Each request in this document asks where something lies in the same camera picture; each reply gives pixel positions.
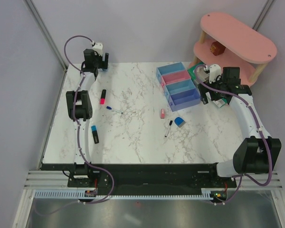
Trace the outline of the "purple blue bin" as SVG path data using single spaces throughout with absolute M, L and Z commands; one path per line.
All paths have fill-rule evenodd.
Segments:
M 170 95 L 168 99 L 168 104 L 173 112 L 197 105 L 199 103 L 200 94 L 196 88 Z

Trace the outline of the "pink bin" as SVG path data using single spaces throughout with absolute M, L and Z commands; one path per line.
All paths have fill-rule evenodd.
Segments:
M 174 72 L 170 74 L 165 74 L 165 75 L 157 73 L 157 78 L 163 90 L 166 85 L 170 85 L 170 84 L 174 84 L 180 81 L 191 79 L 189 73 L 186 70 L 182 70 L 182 71 L 178 71 L 178 72 Z

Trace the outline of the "light blue end bin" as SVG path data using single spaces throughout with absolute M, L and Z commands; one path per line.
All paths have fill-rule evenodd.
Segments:
M 185 70 L 185 66 L 183 65 L 182 62 L 177 62 L 174 64 L 170 64 L 170 65 L 165 65 L 165 66 L 160 66 L 158 68 L 156 68 L 156 77 L 159 81 L 159 83 L 162 83 L 162 76 L 167 75 L 167 74 L 171 74 L 171 73 L 175 73 L 175 72 L 179 72 Z

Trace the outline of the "blue capped pen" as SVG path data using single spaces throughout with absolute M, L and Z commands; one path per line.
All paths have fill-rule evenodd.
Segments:
M 116 112 L 116 113 L 119 113 L 119 114 L 123 114 L 122 111 L 117 110 L 117 109 L 114 109 L 114 108 L 112 108 L 112 107 L 110 107 L 110 106 L 106 106 L 106 109 L 107 109 L 107 110 L 111 110 L 112 112 Z

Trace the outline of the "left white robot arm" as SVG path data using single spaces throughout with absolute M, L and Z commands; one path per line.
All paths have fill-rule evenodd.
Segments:
M 80 80 L 76 89 L 66 92 L 69 118 L 73 121 L 76 149 L 74 165 L 68 177 L 68 187 L 93 187 L 104 168 L 92 165 L 89 152 L 89 125 L 93 116 L 89 90 L 96 81 L 99 69 L 108 68 L 108 53 L 98 47 L 84 50 L 84 62 L 79 69 Z

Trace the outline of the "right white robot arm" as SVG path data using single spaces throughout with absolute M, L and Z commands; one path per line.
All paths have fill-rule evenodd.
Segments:
M 208 175 L 209 184 L 219 187 L 225 177 L 246 176 L 259 186 L 267 186 L 273 168 L 281 151 L 281 141 L 272 138 L 265 129 L 254 106 L 252 92 L 248 85 L 241 84 L 239 67 L 224 67 L 213 64 L 196 66 L 194 74 L 198 81 L 200 99 L 226 99 L 236 113 L 243 136 L 243 142 L 235 151 L 233 158 L 217 164 L 217 170 Z

